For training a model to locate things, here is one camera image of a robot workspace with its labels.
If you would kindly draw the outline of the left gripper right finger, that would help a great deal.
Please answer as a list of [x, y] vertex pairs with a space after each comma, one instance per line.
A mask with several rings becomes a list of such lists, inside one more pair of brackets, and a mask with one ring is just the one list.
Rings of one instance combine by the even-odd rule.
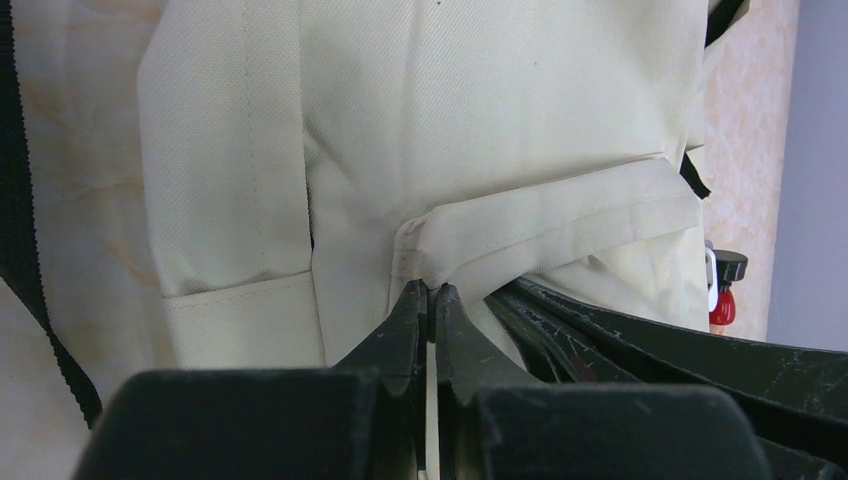
[[433, 296], [444, 479], [769, 479], [741, 409], [697, 385], [547, 384]]

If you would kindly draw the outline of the beige canvas student bag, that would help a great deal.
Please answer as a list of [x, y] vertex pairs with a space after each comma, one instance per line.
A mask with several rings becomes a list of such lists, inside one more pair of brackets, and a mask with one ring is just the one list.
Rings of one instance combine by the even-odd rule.
[[5, 1], [1, 273], [91, 427], [337, 363], [403, 285], [708, 331], [703, 90], [746, 1]]

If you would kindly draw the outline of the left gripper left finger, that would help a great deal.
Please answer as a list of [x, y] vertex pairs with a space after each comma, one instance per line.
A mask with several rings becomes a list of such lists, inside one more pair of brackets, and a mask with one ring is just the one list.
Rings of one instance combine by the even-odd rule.
[[98, 421], [78, 479], [415, 479], [425, 468], [428, 291], [323, 369], [137, 374]]

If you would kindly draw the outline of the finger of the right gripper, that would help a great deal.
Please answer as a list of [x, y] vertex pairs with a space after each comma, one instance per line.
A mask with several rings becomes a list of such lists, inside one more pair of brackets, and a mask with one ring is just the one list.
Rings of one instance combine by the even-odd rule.
[[[546, 288], [519, 279], [510, 288]], [[644, 384], [728, 394], [752, 424], [778, 479], [847, 476], [847, 355], [756, 342], [639, 317], [605, 318], [623, 366]]]
[[501, 288], [485, 298], [518, 346], [528, 371], [546, 383], [639, 383], [623, 366], [616, 335], [600, 319], [627, 314], [597, 307], [549, 288]]

